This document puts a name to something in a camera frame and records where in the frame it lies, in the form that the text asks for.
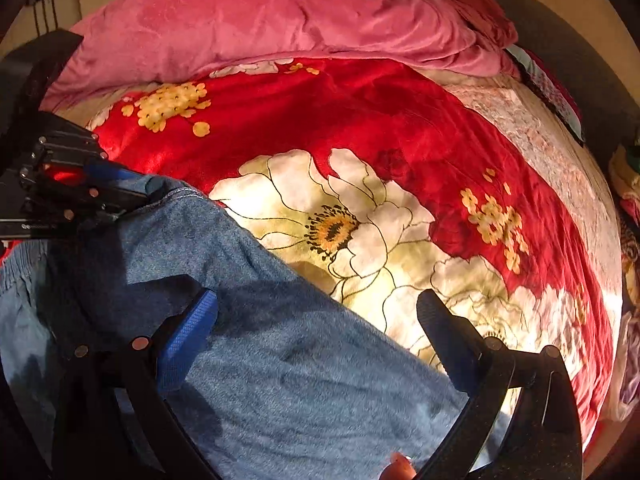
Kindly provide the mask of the person's right hand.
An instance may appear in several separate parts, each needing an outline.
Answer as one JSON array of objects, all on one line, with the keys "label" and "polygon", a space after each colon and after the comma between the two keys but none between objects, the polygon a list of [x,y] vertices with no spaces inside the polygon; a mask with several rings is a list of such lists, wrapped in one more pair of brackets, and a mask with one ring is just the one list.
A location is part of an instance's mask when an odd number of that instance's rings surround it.
[{"label": "person's right hand", "polygon": [[393,453],[390,463],[383,469],[378,480],[413,480],[416,470],[407,456],[401,453]]}]

